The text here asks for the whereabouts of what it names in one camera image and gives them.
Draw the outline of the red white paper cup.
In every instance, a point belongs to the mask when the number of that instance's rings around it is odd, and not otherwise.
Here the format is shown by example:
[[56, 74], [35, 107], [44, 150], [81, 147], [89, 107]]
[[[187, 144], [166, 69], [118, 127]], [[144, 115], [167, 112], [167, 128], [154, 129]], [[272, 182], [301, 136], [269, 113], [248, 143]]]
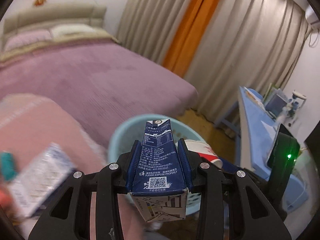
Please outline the red white paper cup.
[[[204, 157], [206, 160], [210, 161], [218, 168], [222, 168], [223, 163], [222, 160], [214, 153], [209, 144], [203, 141], [186, 139], [185, 145], [189, 151], [198, 153], [201, 157]], [[176, 142], [176, 147], [178, 151], [178, 155], [180, 158], [181, 166], [186, 170], [188, 164], [188, 158], [184, 156], [184, 148], [179, 148], [178, 142]]]

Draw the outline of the dark blue milk carton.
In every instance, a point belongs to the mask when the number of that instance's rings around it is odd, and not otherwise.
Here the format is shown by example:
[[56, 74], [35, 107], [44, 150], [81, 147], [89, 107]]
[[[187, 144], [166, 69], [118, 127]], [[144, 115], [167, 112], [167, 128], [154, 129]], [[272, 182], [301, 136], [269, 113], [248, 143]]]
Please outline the dark blue milk carton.
[[146, 222], [185, 219], [187, 185], [169, 119], [145, 123], [133, 147], [126, 189]]

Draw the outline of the light blue desk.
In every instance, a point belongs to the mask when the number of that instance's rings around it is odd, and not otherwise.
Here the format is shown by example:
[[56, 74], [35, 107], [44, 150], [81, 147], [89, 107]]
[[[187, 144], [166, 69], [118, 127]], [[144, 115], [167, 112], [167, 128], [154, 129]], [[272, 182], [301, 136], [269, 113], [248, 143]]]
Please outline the light blue desk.
[[[232, 107], [214, 122], [215, 127], [226, 125], [235, 132], [235, 164], [245, 167], [268, 180], [271, 169], [267, 167], [267, 155], [272, 150], [276, 131], [274, 121], [259, 106], [261, 96], [252, 89], [239, 87], [238, 99]], [[306, 206], [309, 199], [309, 180], [300, 156], [290, 176], [284, 195], [284, 208], [292, 213]]]

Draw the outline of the white blue flat package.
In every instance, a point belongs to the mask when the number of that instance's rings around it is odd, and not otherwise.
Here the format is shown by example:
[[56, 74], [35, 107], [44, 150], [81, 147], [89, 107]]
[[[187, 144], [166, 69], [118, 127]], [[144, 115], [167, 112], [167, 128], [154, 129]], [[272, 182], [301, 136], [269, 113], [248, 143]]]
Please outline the white blue flat package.
[[50, 144], [9, 184], [18, 217], [30, 218], [39, 213], [74, 171], [75, 165], [60, 145]]

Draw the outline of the orange plastic bag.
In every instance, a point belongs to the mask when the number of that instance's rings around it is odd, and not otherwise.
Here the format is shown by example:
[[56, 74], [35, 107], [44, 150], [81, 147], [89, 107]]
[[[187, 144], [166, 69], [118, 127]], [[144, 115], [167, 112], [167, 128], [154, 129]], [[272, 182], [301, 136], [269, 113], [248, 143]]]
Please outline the orange plastic bag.
[[0, 189], [0, 203], [6, 215], [11, 216], [14, 213], [12, 197], [3, 186]]

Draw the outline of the teal small cup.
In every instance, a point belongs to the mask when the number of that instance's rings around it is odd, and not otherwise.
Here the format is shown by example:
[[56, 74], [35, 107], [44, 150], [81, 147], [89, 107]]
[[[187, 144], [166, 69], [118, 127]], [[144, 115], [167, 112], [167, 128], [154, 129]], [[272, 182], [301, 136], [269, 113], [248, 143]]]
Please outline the teal small cup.
[[9, 152], [1, 152], [1, 175], [6, 182], [17, 176], [14, 157]]

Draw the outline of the light blue laundry basket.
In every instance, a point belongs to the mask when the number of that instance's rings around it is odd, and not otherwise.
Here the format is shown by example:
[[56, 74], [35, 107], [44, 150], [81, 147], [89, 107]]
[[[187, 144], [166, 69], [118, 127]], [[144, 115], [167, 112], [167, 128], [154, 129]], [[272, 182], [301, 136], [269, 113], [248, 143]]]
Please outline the light blue laundry basket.
[[[121, 154], [131, 151], [136, 140], [142, 140], [147, 121], [162, 119], [170, 120], [174, 143], [178, 142], [179, 139], [204, 141], [193, 129], [173, 118], [157, 114], [138, 115], [122, 123], [113, 133], [108, 147], [108, 162], [116, 162]], [[192, 194], [188, 190], [187, 193], [185, 216], [199, 210], [201, 199], [200, 194]], [[126, 198], [131, 204], [134, 204], [129, 192], [126, 194]]]

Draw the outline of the pink round table cloth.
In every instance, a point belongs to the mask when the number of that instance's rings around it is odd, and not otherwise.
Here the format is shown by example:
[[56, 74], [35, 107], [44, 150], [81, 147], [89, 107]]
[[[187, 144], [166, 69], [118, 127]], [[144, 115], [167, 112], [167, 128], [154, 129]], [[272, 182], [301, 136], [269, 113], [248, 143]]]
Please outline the pink round table cloth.
[[7, 189], [22, 230], [1, 214], [1, 239], [142, 239], [142, 219], [125, 199], [133, 152], [107, 164], [103, 150], [49, 98], [3, 98], [1, 152], [18, 169]]

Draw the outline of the beige curtain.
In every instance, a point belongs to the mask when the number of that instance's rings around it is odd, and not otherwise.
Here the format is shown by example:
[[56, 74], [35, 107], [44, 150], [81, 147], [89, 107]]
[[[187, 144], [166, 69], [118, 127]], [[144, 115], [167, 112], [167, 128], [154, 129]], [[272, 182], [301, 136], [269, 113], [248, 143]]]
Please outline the beige curtain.
[[[127, 0], [117, 38], [163, 64], [191, 0]], [[288, 82], [310, 27], [297, 0], [219, 0], [184, 75], [198, 92], [195, 109], [216, 121], [239, 86], [264, 92]]]

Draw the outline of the white air conditioner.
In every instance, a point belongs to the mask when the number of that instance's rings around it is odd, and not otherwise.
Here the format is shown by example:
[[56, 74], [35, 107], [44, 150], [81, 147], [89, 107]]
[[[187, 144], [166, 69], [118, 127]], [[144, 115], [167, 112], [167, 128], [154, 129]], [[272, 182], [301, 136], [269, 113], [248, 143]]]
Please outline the white air conditioner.
[[313, 29], [319, 29], [320, 27], [320, 21], [314, 12], [313, 8], [309, 5], [306, 10], [305, 10], [305, 18], [308, 24], [313, 28]]

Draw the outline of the purple bed blanket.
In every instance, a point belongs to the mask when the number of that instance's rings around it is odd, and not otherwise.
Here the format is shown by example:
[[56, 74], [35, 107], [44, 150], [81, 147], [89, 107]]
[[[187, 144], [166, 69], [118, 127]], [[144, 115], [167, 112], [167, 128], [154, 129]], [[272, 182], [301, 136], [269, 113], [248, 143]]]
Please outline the purple bed blanket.
[[105, 147], [125, 120], [176, 117], [198, 98], [178, 75], [108, 40], [48, 46], [1, 63], [1, 97], [13, 93], [50, 98]]

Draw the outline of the orange curtain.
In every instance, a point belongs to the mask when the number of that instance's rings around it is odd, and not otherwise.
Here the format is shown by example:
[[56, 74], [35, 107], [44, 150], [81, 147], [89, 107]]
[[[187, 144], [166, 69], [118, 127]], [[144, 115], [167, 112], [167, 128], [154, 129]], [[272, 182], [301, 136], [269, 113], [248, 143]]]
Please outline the orange curtain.
[[219, 0], [191, 0], [165, 55], [162, 66], [184, 77]]

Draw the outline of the purple pillow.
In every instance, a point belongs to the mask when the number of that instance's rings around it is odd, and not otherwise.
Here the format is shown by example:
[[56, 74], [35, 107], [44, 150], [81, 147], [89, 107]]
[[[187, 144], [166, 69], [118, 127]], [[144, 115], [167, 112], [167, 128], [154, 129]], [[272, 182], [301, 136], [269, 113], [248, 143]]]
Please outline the purple pillow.
[[4, 45], [4, 51], [10, 51], [37, 42], [50, 41], [51, 39], [52, 35], [47, 29], [25, 31], [8, 38]]

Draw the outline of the white dotted pillow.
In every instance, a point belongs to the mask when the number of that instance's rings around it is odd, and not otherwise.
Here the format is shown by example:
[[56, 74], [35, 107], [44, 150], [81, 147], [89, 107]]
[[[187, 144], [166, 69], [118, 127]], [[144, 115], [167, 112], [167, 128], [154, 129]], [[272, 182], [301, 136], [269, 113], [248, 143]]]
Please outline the white dotted pillow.
[[94, 33], [95, 29], [86, 24], [59, 24], [50, 29], [52, 37], [59, 37], [80, 33]]

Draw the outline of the beige upholstered headboard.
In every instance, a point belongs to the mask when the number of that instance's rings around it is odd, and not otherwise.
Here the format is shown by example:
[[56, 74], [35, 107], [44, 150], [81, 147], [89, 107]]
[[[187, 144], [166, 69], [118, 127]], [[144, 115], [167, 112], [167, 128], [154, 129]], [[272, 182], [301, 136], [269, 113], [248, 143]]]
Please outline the beige upholstered headboard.
[[47, 4], [30, 8], [4, 20], [2, 37], [34, 29], [47, 29], [59, 24], [80, 23], [102, 27], [106, 11], [105, 5], [86, 3]]

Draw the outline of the orange plush toy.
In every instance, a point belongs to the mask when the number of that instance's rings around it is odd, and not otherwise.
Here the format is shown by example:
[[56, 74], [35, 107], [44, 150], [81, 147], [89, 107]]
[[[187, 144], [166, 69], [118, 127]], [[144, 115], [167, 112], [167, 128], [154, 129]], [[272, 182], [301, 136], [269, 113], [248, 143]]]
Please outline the orange plush toy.
[[47, 0], [35, 0], [33, 2], [33, 6], [38, 7], [38, 6], [42, 6], [47, 2]]

